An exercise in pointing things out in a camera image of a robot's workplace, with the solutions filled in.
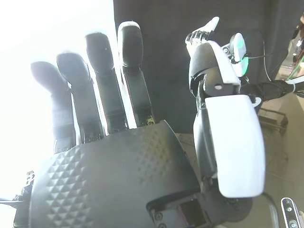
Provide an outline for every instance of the motor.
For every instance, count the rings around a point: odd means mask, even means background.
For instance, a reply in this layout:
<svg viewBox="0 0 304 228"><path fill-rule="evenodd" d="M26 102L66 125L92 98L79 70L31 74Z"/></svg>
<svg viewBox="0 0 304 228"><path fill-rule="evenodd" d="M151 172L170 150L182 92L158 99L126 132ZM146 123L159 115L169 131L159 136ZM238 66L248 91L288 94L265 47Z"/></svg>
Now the motor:
<svg viewBox="0 0 304 228"><path fill-rule="evenodd" d="M59 70L49 63L32 65L34 77L56 97L54 156L34 176L28 174L21 196L1 201L17 208L14 227L210 228L250 213L252 198L262 193L265 179L254 106L257 98L261 103L270 94L265 95L269 91L262 84L250 84L256 88L250 92L242 89L240 78L248 65L245 43L238 45L238 34L224 47L210 40L218 21L211 20L186 38L189 86L198 110L194 139L201 180L168 123L155 121L141 69L143 40L135 22L118 29L122 87L109 42L101 33L86 37L95 78L76 53L60 54ZM300 78L269 84L276 88L276 98L299 92L304 83ZM59 103L58 97L65 102ZM126 115L125 97L135 129Z"/></svg>

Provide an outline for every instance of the dark gray surface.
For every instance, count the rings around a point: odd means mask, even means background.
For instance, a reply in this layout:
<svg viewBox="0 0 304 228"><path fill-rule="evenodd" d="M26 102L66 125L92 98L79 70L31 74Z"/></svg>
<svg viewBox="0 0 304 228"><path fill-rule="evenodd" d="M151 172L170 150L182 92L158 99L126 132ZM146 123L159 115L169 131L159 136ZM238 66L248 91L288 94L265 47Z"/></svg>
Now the dark gray surface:
<svg viewBox="0 0 304 228"><path fill-rule="evenodd" d="M146 206L200 192L165 121L54 155L35 176L31 228L154 227Z"/></svg>
<svg viewBox="0 0 304 228"><path fill-rule="evenodd" d="M252 56L286 50L304 9L304 0L114 0L116 28L136 21L144 44L143 72L156 120L165 119L175 132L192 133L195 99L189 91L188 33L219 16L215 40L224 45L241 32ZM285 51L266 58L269 73ZM266 80L262 59L249 62L251 82Z"/></svg>

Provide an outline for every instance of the white cable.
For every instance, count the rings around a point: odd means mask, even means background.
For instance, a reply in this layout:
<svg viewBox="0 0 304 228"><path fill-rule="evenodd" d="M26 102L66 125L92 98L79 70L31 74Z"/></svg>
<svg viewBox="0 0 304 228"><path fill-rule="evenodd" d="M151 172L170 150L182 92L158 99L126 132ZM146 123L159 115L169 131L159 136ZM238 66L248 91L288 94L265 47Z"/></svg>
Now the white cable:
<svg viewBox="0 0 304 228"><path fill-rule="evenodd" d="M271 81L269 75L268 75L268 72L267 72L267 69L266 69L266 56L265 56L265 41L263 39L263 54L264 54L264 69L265 69L265 73L266 73L266 76L268 77L268 80Z"/></svg>

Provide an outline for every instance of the floor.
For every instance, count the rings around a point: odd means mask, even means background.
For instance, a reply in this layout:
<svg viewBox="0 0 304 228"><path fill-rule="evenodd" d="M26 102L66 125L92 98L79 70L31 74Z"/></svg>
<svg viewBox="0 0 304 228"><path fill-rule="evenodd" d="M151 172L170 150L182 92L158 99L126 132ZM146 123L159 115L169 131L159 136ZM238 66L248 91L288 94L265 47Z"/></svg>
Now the floor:
<svg viewBox="0 0 304 228"><path fill-rule="evenodd" d="M280 227L284 227L280 200L292 198L299 210L304 209L304 112L298 98L291 94L264 104L266 108L278 109L286 113L287 131L281 135L278 131L263 128L266 145L266 182L265 192L270 194L279 210ZM198 175L196 154L192 134L178 134L190 162ZM272 227L268 202L264 196L254 198L253 208L247 218L238 223L225 223L227 228L269 228Z"/></svg>

